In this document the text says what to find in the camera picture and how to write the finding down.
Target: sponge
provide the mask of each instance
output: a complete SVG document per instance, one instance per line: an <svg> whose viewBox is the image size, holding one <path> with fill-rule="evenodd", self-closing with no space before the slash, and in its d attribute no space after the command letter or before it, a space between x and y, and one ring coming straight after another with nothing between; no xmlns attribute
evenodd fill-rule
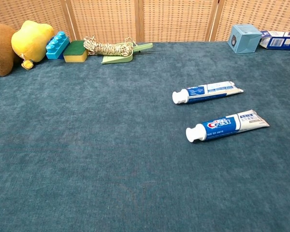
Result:
<svg viewBox="0 0 290 232"><path fill-rule="evenodd" d="M88 51L84 48L83 40L72 41L63 53L66 62L85 62Z"/></svg>

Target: yellow plush toy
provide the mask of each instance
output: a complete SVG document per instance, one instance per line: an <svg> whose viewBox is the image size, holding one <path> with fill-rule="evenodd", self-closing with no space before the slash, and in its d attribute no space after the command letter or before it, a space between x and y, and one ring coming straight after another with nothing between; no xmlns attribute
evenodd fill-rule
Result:
<svg viewBox="0 0 290 232"><path fill-rule="evenodd" d="M41 61L46 54L46 45L54 35L49 24L25 21L11 39L14 52L24 60L21 66L29 70L34 62Z"/></svg>

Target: stuffed toy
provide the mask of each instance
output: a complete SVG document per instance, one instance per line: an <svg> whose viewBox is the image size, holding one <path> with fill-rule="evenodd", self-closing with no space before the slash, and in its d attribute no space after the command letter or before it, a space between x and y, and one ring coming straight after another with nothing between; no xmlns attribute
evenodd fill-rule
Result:
<svg viewBox="0 0 290 232"><path fill-rule="evenodd" d="M46 45L54 35L49 24L25 21L11 40L13 50L24 60L21 66L29 70L34 62L41 61L46 55Z"/></svg>
<svg viewBox="0 0 290 232"><path fill-rule="evenodd" d="M14 63L21 60L11 46L11 38L15 32L12 27L0 23L0 76L9 74Z"/></svg>

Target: blue toy block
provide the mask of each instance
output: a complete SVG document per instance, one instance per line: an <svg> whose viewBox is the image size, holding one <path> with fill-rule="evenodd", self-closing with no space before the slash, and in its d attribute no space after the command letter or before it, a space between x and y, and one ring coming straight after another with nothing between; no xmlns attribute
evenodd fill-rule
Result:
<svg viewBox="0 0 290 232"><path fill-rule="evenodd" d="M70 44L69 38L63 31L57 33L46 46L46 56L48 59L62 59L63 52Z"/></svg>

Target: white and blue box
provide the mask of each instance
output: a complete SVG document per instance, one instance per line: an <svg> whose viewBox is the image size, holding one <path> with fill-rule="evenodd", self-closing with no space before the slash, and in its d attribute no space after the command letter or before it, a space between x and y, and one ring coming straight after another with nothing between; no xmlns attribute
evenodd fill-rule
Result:
<svg viewBox="0 0 290 232"><path fill-rule="evenodd" d="M290 32L263 30L260 45L266 49L290 50Z"/></svg>
<svg viewBox="0 0 290 232"><path fill-rule="evenodd" d="M228 45L235 53L253 53L261 37L262 33L252 24L233 25Z"/></svg>

